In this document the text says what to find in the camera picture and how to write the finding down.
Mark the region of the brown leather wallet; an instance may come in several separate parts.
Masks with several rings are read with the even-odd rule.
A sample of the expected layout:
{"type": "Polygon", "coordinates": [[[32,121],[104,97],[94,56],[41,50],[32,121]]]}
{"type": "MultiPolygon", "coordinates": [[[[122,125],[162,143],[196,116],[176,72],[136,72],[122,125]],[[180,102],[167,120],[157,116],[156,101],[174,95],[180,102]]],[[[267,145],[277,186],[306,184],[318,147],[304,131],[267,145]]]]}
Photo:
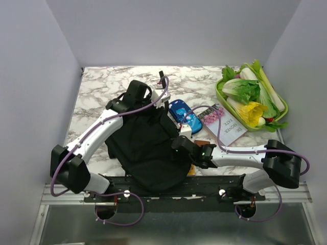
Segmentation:
{"type": "Polygon", "coordinates": [[[210,141],[205,141],[205,140],[194,140],[194,143],[199,146],[202,147],[204,145],[208,145],[210,144],[210,141]]]}

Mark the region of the black backpack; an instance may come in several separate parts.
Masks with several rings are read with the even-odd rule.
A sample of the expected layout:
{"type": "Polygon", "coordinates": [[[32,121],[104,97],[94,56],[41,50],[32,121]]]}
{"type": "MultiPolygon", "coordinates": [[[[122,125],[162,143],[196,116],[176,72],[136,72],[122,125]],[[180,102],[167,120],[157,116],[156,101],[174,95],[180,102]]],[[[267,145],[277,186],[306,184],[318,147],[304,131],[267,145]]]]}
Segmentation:
{"type": "Polygon", "coordinates": [[[122,99],[123,125],[105,140],[108,155],[118,159],[123,170],[150,192],[162,192],[181,184],[191,168],[187,156],[172,149],[178,130],[166,106],[150,106],[151,88],[138,80],[129,83],[122,99]]]}

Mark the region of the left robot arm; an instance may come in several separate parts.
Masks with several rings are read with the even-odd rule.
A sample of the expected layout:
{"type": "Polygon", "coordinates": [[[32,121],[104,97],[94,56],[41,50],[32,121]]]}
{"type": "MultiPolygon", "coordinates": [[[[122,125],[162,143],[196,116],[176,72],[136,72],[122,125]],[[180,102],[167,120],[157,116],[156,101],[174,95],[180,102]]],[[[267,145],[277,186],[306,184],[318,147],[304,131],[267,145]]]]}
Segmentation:
{"type": "Polygon", "coordinates": [[[103,202],[113,197],[113,189],[108,177],[89,172],[87,163],[95,151],[124,124],[125,116],[135,116],[148,109],[156,109],[170,99],[169,79],[164,76],[162,89],[151,89],[147,84],[133,80],[126,92],[110,100],[100,117],[79,137],[67,146],[56,145],[51,151],[52,178],[51,195],[58,197],[61,193],[54,191],[56,182],[75,194],[92,192],[103,202]]]}

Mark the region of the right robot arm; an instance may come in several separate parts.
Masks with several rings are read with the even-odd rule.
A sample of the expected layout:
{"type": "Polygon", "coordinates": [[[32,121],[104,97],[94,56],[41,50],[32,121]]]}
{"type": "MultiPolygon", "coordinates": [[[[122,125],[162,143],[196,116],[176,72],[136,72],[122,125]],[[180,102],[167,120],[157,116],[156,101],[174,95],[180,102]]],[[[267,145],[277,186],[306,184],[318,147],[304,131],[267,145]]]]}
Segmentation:
{"type": "Polygon", "coordinates": [[[185,136],[179,136],[172,140],[171,148],[177,156],[188,158],[203,169],[225,166],[256,168],[257,171],[242,176],[242,183],[235,187],[235,194],[241,200],[273,185],[288,189],[299,187],[302,157],[278,140],[270,139],[265,145],[250,148],[236,148],[215,144],[198,146],[185,136]]]}

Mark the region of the orange treehouse book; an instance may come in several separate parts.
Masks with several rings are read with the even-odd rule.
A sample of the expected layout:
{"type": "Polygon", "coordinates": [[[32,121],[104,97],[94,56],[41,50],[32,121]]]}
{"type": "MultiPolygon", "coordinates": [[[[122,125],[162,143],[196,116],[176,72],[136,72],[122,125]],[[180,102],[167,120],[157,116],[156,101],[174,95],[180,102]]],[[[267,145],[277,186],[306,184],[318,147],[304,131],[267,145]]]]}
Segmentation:
{"type": "Polygon", "coordinates": [[[187,176],[194,176],[195,174],[195,166],[192,164],[187,176]]]}

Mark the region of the blue dinosaur pencil case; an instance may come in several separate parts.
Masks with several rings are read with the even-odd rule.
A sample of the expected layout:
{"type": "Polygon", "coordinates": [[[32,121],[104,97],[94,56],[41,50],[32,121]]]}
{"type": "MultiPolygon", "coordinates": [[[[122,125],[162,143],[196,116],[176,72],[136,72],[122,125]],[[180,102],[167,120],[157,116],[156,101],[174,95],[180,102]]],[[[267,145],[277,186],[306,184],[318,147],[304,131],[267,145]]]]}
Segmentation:
{"type": "Polygon", "coordinates": [[[199,118],[192,112],[184,120],[183,118],[190,111],[190,107],[181,99],[176,99],[169,103],[168,111],[175,121],[188,124],[192,129],[192,135],[202,130],[202,123],[199,118]]]}

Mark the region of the white book pink flowers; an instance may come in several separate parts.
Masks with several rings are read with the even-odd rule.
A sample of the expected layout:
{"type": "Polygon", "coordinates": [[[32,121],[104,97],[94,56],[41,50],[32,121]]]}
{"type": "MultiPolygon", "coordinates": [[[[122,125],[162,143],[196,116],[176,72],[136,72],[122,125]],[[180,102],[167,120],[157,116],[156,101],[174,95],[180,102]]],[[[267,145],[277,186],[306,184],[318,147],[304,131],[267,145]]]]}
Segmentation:
{"type": "MultiPolygon", "coordinates": [[[[221,128],[219,134],[220,143],[224,146],[229,146],[248,130],[223,106],[220,104],[212,105],[213,108],[219,111],[221,115],[221,128]]],[[[206,109],[197,117],[202,122],[204,129],[211,135],[214,140],[217,140],[219,118],[213,109],[206,109]]]]}

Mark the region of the yellow flower vegetable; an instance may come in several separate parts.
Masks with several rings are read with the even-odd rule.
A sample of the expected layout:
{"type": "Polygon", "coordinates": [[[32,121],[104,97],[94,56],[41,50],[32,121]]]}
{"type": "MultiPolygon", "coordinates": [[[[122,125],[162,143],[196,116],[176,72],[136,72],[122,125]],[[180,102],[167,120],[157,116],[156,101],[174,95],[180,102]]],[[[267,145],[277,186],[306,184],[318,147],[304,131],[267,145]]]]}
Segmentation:
{"type": "Polygon", "coordinates": [[[239,107],[238,114],[249,126],[256,127],[259,125],[260,118],[267,109],[267,106],[258,102],[249,102],[247,105],[239,107]]]}

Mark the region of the napa cabbage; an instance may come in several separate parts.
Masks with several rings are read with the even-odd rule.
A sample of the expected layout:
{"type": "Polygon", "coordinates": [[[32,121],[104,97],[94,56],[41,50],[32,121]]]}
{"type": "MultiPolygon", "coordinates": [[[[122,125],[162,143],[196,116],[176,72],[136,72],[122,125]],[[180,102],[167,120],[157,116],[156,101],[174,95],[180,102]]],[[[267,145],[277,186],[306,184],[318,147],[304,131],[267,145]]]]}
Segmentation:
{"type": "Polygon", "coordinates": [[[232,100],[243,105],[256,101],[260,95],[260,85],[258,80],[232,79],[227,81],[222,92],[232,100]]]}

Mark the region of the white daikon radish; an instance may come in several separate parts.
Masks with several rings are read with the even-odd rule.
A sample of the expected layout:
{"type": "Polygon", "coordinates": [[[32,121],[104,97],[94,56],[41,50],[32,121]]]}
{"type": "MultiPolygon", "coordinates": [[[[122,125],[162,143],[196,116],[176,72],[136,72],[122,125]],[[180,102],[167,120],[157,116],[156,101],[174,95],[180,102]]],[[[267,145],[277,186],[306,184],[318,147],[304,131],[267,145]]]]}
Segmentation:
{"type": "Polygon", "coordinates": [[[256,80],[258,81],[258,78],[257,76],[254,74],[254,72],[246,67],[246,68],[243,68],[240,72],[240,78],[241,79],[244,79],[244,80],[256,80]]]}

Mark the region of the green vegetable tray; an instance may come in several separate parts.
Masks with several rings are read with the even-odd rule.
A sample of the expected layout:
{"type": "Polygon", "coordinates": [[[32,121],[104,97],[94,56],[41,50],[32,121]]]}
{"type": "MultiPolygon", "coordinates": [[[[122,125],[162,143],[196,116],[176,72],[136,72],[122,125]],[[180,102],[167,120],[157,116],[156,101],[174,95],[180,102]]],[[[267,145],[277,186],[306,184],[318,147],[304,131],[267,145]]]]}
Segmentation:
{"type": "MultiPolygon", "coordinates": [[[[215,91],[216,91],[216,96],[218,101],[220,102],[220,104],[224,107],[224,109],[226,111],[228,111],[230,114],[232,114],[245,128],[247,128],[249,131],[258,131],[261,130],[265,127],[265,125],[260,126],[260,127],[251,127],[250,125],[248,125],[246,122],[244,122],[241,117],[238,115],[238,113],[234,110],[234,108],[226,101],[226,99],[221,95],[219,88],[221,87],[221,84],[223,83],[223,79],[220,79],[217,81],[217,83],[215,84],[215,91]]],[[[278,121],[281,120],[287,113],[289,110],[289,107],[286,103],[286,101],[279,95],[277,94],[277,96],[279,97],[279,99],[281,100],[281,102],[283,103],[285,109],[284,111],[282,111],[278,117],[276,117],[272,122],[269,123],[269,125],[271,124],[278,124],[278,121]]]]}

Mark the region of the green celery stalk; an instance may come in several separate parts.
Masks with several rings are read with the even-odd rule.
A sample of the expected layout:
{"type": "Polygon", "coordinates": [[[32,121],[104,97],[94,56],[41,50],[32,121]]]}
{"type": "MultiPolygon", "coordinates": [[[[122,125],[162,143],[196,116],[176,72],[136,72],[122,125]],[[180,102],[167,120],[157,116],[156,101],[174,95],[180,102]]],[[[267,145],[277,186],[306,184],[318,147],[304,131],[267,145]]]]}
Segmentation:
{"type": "Polygon", "coordinates": [[[279,112],[284,112],[287,108],[285,102],[281,97],[276,93],[270,81],[268,80],[266,74],[263,71],[263,68],[260,64],[260,61],[255,59],[252,64],[244,63],[259,79],[263,87],[266,89],[270,100],[274,103],[279,112]]]}

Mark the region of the aluminium mounting rail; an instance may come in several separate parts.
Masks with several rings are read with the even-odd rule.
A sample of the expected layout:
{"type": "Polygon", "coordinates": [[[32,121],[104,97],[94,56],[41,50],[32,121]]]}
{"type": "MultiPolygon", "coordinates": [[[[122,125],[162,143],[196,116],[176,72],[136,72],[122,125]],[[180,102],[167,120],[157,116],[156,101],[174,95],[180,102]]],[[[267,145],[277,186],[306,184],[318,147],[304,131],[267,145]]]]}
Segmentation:
{"type": "MultiPolygon", "coordinates": [[[[297,189],[286,189],[278,187],[281,196],[282,203],[312,203],[312,197],[309,192],[309,188],[306,183],[301,183],[297,189]]],[[[269,187],[264,189],[265,200],[256,201],[257,204],[277,204],[279,203],[279,195],[275,187],[269,187]]],[[[82,205],[87,204],[84,202],[84,194],[74,194],[71,191],[64,193],[59,197],[54,197],[50,192],[50,185],[45,185],[43,194],[41,196],[42,205],[82,205]]]]}

